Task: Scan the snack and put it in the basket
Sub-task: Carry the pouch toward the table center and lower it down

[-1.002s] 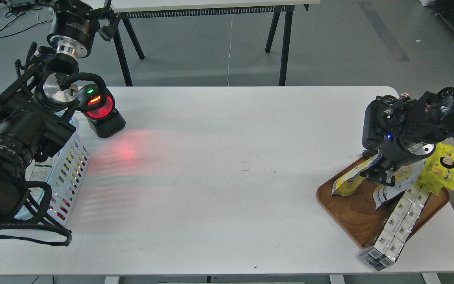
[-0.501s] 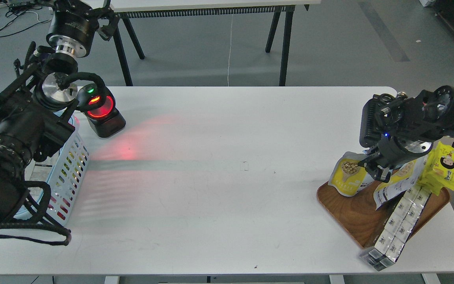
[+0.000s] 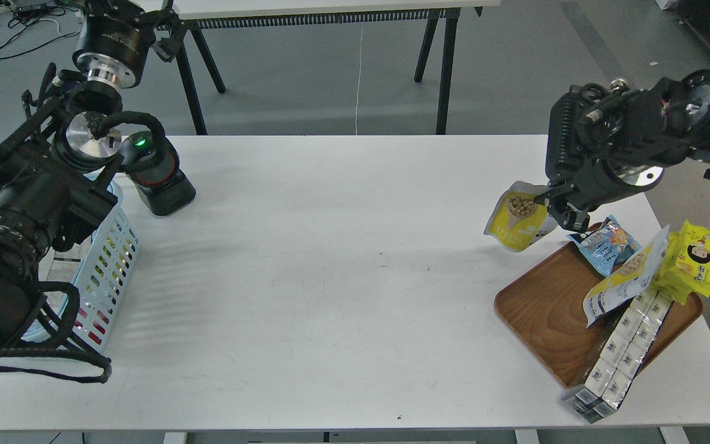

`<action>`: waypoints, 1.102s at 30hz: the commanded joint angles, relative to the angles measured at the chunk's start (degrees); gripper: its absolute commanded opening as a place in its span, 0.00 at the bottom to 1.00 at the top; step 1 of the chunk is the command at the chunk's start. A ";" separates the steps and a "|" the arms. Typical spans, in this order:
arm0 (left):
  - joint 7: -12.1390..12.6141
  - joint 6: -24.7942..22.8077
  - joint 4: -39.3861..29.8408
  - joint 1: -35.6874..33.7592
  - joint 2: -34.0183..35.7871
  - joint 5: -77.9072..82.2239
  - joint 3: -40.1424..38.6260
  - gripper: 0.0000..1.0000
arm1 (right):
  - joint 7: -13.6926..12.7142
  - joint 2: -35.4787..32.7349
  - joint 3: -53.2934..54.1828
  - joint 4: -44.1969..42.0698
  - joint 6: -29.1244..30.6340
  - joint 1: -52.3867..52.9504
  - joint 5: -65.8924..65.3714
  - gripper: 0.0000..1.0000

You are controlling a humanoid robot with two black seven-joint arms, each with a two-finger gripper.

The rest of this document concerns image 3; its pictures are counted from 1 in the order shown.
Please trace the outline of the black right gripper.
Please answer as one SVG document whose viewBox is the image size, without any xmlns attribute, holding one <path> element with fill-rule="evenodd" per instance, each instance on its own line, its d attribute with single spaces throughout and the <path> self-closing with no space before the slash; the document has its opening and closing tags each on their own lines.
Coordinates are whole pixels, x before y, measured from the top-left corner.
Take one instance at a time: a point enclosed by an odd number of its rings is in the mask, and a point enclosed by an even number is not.
<svg viewBox="0 0 710 444">
<path fill-rule="evenodd" d="M 589 211 L 656 185 L 622 178 L 623 171 L 669 168 L 687 157 L 681 81 L 649 89 L 572 85 L 550 111 L 545 172 L 550 188 L 534 203 L 556 208 L 567 231 L 586 231 Z"/>
</svg>

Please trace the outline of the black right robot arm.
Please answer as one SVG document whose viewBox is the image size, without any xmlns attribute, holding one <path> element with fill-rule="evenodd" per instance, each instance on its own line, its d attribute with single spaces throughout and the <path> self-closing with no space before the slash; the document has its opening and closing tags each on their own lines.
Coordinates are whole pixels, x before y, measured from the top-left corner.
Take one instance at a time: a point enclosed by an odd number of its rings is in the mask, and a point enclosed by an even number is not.
<svg viewBox="0 0 710 444">
<path fill-rule="evenodd" d="M 652 88 L 572 85 L 550 110 L 549 188 L 534 201 L 563 229 L 584 231 L 592 211 L 650 191 L 685 159 L 710 164 L 710 68 Z"/>
</svg>

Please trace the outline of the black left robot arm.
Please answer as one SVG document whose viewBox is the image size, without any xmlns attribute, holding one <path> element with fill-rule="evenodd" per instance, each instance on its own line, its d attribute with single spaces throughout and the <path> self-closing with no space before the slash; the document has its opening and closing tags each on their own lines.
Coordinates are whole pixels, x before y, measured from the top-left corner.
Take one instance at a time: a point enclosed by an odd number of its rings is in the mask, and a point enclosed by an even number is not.
<svg viewBox="0 0 710 444">
<path fill-rule="evenodd" d="M 163 124 L 123 110 L 120 93 L 140 84 L 150 49 L 173 60 L 188 28 L 171 1 L 149 12 L 130 1 L 71 6 L 84 15 L 74 70 L 50 64 L 37 98 L 23 94 L 25 122 L 0 143 L 0 359 L 88 363 L 101 373 L 25 373 L 90 384 L 109 379 L 110 359 L 74 331 L 81 292 L 68 282 L 40 281 L 39 265 L 49 250 L 67 251 L 104 233 L 118 204 L 109 191 L 117 173 L 130 178 L 155 215 L 194 200 Z"/>
</svg>

